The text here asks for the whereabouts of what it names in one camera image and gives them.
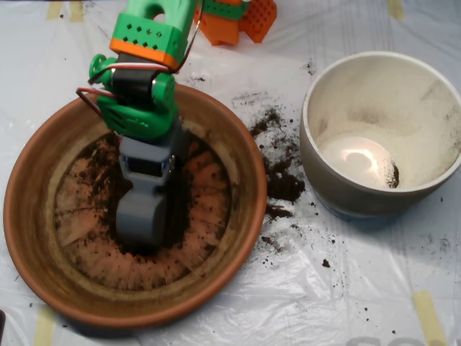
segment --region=yellow tape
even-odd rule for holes
[[[61,9],[63,8],[62,1],[52,1],[48,7],[48,13],[46,14],[46,20],[53,20],[59,17]]]
[[[427,290],[423,290],[415,293],[413,299],[427,345],[448,346],[444,331],[437,318],[431,294]]]
[[[71,10],[71,23],[84,21],[84,3],[82,1],[70,1],[69,9]]]
[[[402,20],[405,17],[402,0],[388,0],[388,12],[392,18]]]
[[[37,329],[35,330],[34,346],[51,346],[55,330],[56,315],[46,305],[38,311]]]

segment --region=soil crumb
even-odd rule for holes
[[[281,205],[273,205],[273,204],[267,203],[266,215],[269,215],[271,219],[276,219],[276,218],[289,218],[293,216],[293,213],[291,211],[285,210]]]

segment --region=white ceramic pot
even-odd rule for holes
[[[461,164],[460,95],[415,58],[349,56],[310,87],[300,152],[313,189],[334,213],[397,213],[435,191]]]

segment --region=plastic sheet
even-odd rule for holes
[[[315,74],[362,50],[406,53],[440,70],[461,90],[461,3],[456,0],[278,1],[261,45],[211,47],[199,35],[178,80],[200,89],[252,126],[277,106],[286,128],[257,138],[264,153],[281,132],[296,136],[303,97]],[[76,98],[123,1],[0,2],[0,190],[23,145],[56,110]],[[302,167],[291,172],[305,180]],[[0,235],[0,309],[10,345],[422,345],[412,294],[429,290],[450,345],[461,340],[461,173],[408,212],[386,222],[345,223],[306,191],[276,201],[291,218],[267,219],[235,278],[179,321],[129,340],[90,339],[48,320],[24,284]],[[324,267],[327,260],[330,267]]]

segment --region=soil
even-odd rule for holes
[[[250,134],[256,137],[260,133],[266,131],[269,127],[280,127],[280,115],[275,108],[269,108],[264,113],[263,118],[258,121],[251,129]]]
[[[393,171],[390,174],[390,177],[387,178],[386,183],[388,187],[390,187],[391,189],[395,189],[398,186],[398,183],[400,182],[399,180],[400,174],[399,174],[397,166],[394,163],[392,163],[392,166],[393,166]]]
[[[282,248],[281,248],[281,246],[277,243],[277,241],[270,239],[268,236],[262,236],[262,237],[261,237],[261,240],[262,240],[264,243],[266,243],[266,244],[268,244],[268,245],[274,247],[275,251],[277,251],[277,252],[281,252],[281,251],[282,251]]]
[[[119,290],[151,290],[199,267],[225,233],[231,185],[219,157],[192,136],[189,158],[167,184],[166,230],[160,249],[128,248],[116,232],[119,200],[132,188],[110,133],[88,145],[61,180],[55,229],[67,258],[93,281]]]
[[[263,160],[267,175],[267,196],[276,200],[295,202],[305,190],[305,183],[288,173],[290,160],[281,160],[273,165],[264,155]]]
[[[256,139],[261,133],[274,128],[286,128],[285,121],[280,117],[279,107],[270,107],[266,110],[262,119],[251,127],[250,133]],[[261,155],[267,174],[268,198],[286,200],[293,203],[305,190],[304,181],[288,172],[292,164],[300,165],[298,136],[294,133],[282,130],[272,141],[272,147],[282,150],[281,157],[274,161],[271,161],[263,152],[265,146],[259,146],[262,151]],[[266,214],[271,218],[292,216],[291,212],[281,208],[277,208],[276,212],[277,215],[274,214],[274,209],[270,208],[270,206],[266,210]]]
[[[266,205],[266,215],[269,215],[269,217],[274,220],[276,218],[289,218],[293,216],[293,213],[285,210],[282,206],[280,205],[273,205],[270,203],[267,203]]]

